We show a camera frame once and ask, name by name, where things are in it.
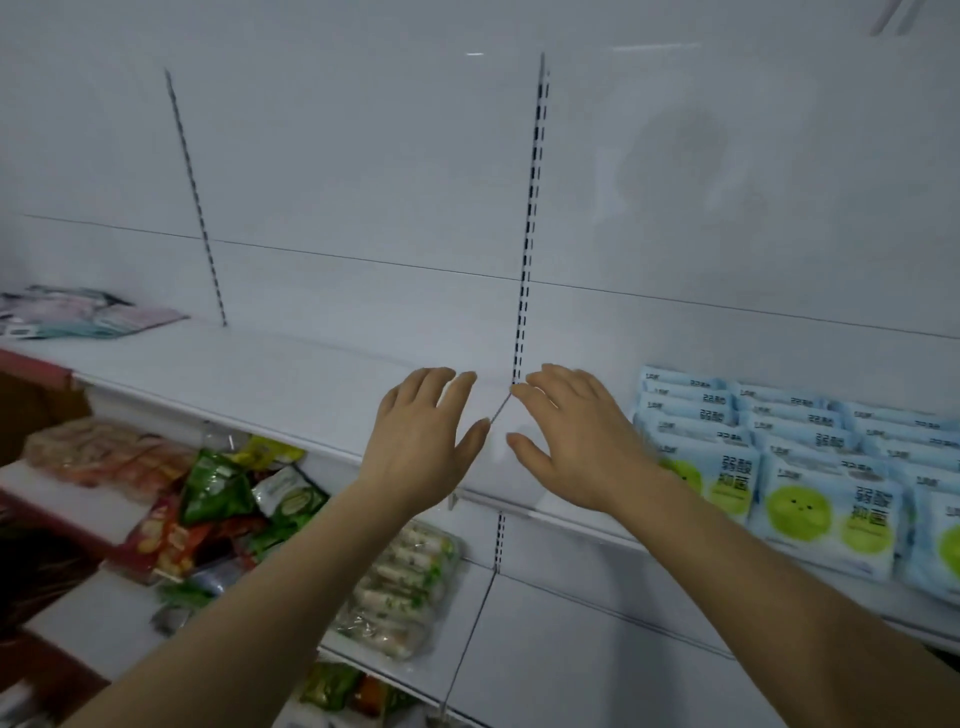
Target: finger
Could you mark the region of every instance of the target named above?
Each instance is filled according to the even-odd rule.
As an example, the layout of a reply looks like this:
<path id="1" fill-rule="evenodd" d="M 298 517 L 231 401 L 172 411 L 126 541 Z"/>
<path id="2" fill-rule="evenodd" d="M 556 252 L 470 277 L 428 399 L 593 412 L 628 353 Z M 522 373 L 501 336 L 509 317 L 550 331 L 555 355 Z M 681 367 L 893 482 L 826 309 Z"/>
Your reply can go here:
<path id="1" fill-rule="evenodd" d="M 559 364 L 544 364 L 543 370 L 548 374 L 558 376 L 560 379 L 565 381 L 570 385 L 570 389 L 576 392 L 581 397 L 586 397 L 588 400 L 594 399 L 593 390 L 590 389 L 590 385 L 581 377 L 577 376 L 574 372 L 562 367 Z"/>
<path id="2" fill-rule="evenodd" d="M 437 409 L 455 418 L 456 422 L 459 423 L 460 416 L 464 413 L 464 407 L 467 406 L 470 390 L 473 389 L 473 382 L 476 380 L 476 372 L 463 372 L 446 388 L 444 399 L 440 402 L 440 406 L 438 406 Z"/>
<path id="3" fill-rule="evenodd" d="M 457 473 L 460 474 L 460 479 L 463 479 L 464 475 L 467 474 L 473 461 L 480 454 L 480 450 L 483 449 L 484 443 L 487 442 L 488 432 L 490 432 L 490 420 L 487 418 L 473 423 L 467 430 L 467 434 L 464 435 L 464 439 L 453 450 L 453 460 L 457 464 Z"/>
<path id="4" fill-rule="evenodd" d="M 552 372 L 533 372 L 531 375 L 527 375 L 527 381 L 538 389 L 543 390 L 546 396 L 558 407 L 563 407 L 564 404 L 570 404 L 574 399 L 579 397 L 579 395 L 573 391 L 573 387 Z"/>
<path id="5" fill-rule="evenodd" d="M 400 383 L 400 389 L 396 393 L 395 404 L 409 404 L 412 402 L 420 390 L 420 385 L 423 384 L 423 380 L 426 379 L 428 374 L 430 374 L 429 369 L 417 369 L 415 372 L 411 372 L 407 378 Z"/>
<path id="6" fill-rule="evenodd" d="M 383 418 L 385 414 L 387 414 L 390 410 L 394 408 L 394 404 L 396 403 L 396 393 L 399 391 L 400 391 L 400 386 L 397 385 L 392 390 L 390 390 L 387 394 L 385 394 L 382 400 L 380 400 L 380 406 L 376 410 L 376 420 L 378 422 L 380 422 L 380 420 Z"/>
<path id="7" fill-rule="evenodd" d="M 514 451 L 520 465 L 530 471 L 543 487 L 549 489 L 547 483 L 553 482 L 556 475 L 550 456 L 534 445 L 529 437 L 519 432 L 510 432 L 507 435 L 507 445 Z"/>
<path id="8" fill-rule="evenodd" d="M 543 430 L 543 434 L 547 435 L 547 431 L 553 426 L 554 419 L 560 414 L 560 410 L 554 403 L 543 392 L 529 384 L 514 384 L 510 388 L 510 394 L 522 402 L 527 412 Z"/>
<path id="9" fill-rule="evenodd" d="M 444 393 L 446 383 L 455 376 L 457 376 L 457 373 L 449 367 L 431 369 L 426 379 L 423 380 L 423 384 L 420 385 L 420 390 L 417 392 L 417 401 L 429 402 L 431 407 L 436 407 L 437 402 L 440 401 L 440 395 Z"/>
<path id="10" fill-rule="evenodd" d="M 607 387 L 603 385 L 603 382 L 597 377 L 592 375 L 590 372 L 585 372 L 582 369 L 578 369 L 576 374 L 580 375 L 587 381 L 587 384 L 590 385 L 590 389 L 593 390 L 593 394 L 597 399 L 609 402 L 611 404 L 616 404 L 616 400 L 613 398 L 610 390 L 608 390 Z"/>

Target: green snack bag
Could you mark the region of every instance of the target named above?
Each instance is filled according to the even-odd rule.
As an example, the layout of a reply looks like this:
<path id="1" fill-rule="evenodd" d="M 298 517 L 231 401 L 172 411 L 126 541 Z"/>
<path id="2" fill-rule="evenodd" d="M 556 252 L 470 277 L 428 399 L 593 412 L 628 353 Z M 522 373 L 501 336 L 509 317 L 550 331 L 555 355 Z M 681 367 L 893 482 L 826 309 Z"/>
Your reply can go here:
<path id="1" fill-rule="evenodd" d="M 183 485 L 180 524 L 222 521 L 255 510 L 256 501 L 243 468 L 225 455 L 201 450 Z"/>

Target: left hand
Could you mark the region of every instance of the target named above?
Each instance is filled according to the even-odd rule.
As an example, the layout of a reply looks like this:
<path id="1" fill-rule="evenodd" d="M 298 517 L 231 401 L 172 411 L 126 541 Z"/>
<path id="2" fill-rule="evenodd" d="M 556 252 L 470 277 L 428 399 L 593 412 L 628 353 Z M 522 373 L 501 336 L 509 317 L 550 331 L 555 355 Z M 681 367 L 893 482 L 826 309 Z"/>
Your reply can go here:
<path id="1" fill-rule="evenodd" d="M 398 499 L 410 518 L 453 492 L 490 431 L 490 420 L 480 420 L 456 443 L 477 375 L 455 376 L 446 367 L 417 369 L 387 393 L 376 413 L 358 479 Z"/>

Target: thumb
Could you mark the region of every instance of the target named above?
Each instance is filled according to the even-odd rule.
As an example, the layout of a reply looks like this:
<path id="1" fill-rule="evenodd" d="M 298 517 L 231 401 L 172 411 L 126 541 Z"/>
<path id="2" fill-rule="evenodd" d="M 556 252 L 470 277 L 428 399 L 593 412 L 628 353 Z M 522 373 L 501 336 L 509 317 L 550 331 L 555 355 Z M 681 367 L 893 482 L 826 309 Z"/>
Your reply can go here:
<path id="1" fill-rule="evenodd" d="M 511 432 L 507 435 L 507 445 L 514 451 L 520 465 L 530 471 L 541 485 L 546 487 L 546 484 L 553 480 L 553 461 L 548 454 L 534 445 L 529 437 L 519 432 Z"/>
<path id="2" fill-rule="evenodd" d="M 484 443 L 487 442 L 488 432 L 490 432 L 490 420 L 487 418 L 477 420 L 477 422 L 473 423 L 470 429 L 467 430 L 467 434 L 464 435 L 464 439 L 460 441 L 460 444 L 453 449 L 453 460 L 457 465 L 457 471 L 460 473 L 460 477 L 467 474 L 473 461 L 476 460 L 477 455 L 480 454 Z"/>

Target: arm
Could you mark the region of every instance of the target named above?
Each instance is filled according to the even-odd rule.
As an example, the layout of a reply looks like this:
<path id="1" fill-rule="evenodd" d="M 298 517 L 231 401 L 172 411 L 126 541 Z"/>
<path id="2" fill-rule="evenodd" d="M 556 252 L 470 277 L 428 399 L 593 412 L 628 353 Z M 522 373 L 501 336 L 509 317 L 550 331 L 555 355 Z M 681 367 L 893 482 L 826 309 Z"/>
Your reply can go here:
<path id="1" fill-rule="evenodd" d="M 960 676 L 658 467 L 596 377 L 547 364 L 527 381 L 513 392 L 550 454 L 511 433 L 519 461 L 548 490 L 611 514 L 644 543 L 787 724 L 956 724 Z"/>
<path id="2" fill-rule="evenodd" d="M 487 420 L 456 445 L 476 375 L 421 369 L 387 393 L 357 480 L 175 638 L 64 725 L 269 726 L 344 599 L 411 518 L 449 495 Z"/>

